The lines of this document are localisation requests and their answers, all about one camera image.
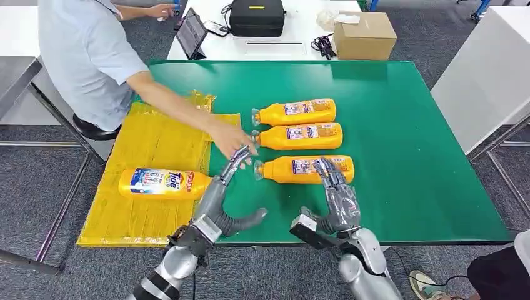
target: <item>black stool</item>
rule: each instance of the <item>black stool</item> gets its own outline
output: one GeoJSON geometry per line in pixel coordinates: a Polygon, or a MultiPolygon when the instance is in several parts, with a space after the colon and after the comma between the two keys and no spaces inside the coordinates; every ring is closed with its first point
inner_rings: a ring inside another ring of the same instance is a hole
{"type": "Polygon", "coordinates": [[[96,125],[83,121],[76,114],[74,114],[74,127],[79,131],[83,136],[93,139],[95,141],[108,141],[110,139],[115,139],[118,136],[121,125],[113,131],[105,131],[97,127],[96,125]]]}

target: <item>clear bottle cap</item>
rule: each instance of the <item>clear bottle cap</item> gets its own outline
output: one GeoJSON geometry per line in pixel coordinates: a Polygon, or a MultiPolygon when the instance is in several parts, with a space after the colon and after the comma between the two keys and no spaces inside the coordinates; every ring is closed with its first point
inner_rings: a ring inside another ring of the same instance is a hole
{"type": "Polygon", "coordinates": [[[261,140],[259,139],[259,133],[260,132],[257,130],[252,130],[252,132],[250,133],[251,134],[250,139],[254,143],[254,147],[256,149],[259,149],[259,147],[261,146],[261,140]]]}
{"type": "Polygon", "coordinates": [[[254,162],[254,177],[256,180],[262,180],[263,179],[263,162],[256,160],[254,162]]]}
{"type": "Polygon", "coordinates": [[[259,110],[256,109],[256,108],[252,108],[252,124],[254,124],[254,126],[258,126],[261,124],[261,118],[259,116],[259,110]]]}

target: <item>cardboard box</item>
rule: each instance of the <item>cardboard box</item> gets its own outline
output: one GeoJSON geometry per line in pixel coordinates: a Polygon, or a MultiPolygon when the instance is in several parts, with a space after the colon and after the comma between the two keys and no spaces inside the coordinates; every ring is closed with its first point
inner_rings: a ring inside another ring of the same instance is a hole
{"type": "Polygon", "coordinates": [[[398,37],[384,12],[340,12],[361,17],[358,24],[335,24],[339,59],[387,60],[398,37]]]}

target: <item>orange detergent bottle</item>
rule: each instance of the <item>orange detergent bottle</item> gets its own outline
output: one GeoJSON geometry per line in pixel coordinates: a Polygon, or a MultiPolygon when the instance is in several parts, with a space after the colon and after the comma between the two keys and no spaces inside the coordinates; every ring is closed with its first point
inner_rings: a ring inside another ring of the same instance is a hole
{"type": "Polygon", "coordinates": [[[119,193],[133,199],[199,199],[212,180],[200,172],[139,167],[123,171],[119,193]]]}
{"type": "Polygon", "coordinates": [[[282,156],[273,161],[254,163],[256,179],[272,179],[278,183],[321,183],[313,163],[320,157],[330,159],[344,173],[347,183],[353,180],[353,160],[345,155],[282,156]]]}
{"type": "Polygon", "coordinates": [[[343,143],[343,129],[335,122],[274,126],[263,132],[254,130],[252,140],[274,150],[336,149],[343,143]]]}
{"type": "Polygon", "coordinates": [[[306,123],[332,122],[337,116],[335,101],[331,98],[292,103],[274,103],[264,109],[252,109],[252,123],[296,125],[306,123]]]}

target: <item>yellow plastic bag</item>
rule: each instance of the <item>yellow plastic bag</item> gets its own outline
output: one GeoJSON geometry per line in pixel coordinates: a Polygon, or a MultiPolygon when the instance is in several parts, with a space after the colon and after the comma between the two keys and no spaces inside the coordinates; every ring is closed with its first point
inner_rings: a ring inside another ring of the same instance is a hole
{"type": "MultiPolygon", "coordinates": [[[[193,91],[188,99],[211,111],[215,99],[193,91]]],[[[239,124],[239,115],[223,115],[239,124]]],[[[133,200],[118,192],[125,169],[153,167],[208,174],[211,138],[148,104],[135,102],[125,118],[99,182],[77,244],[82,247],[163,247],[167,235],[187,224],[194,201],[133,200]]]]}

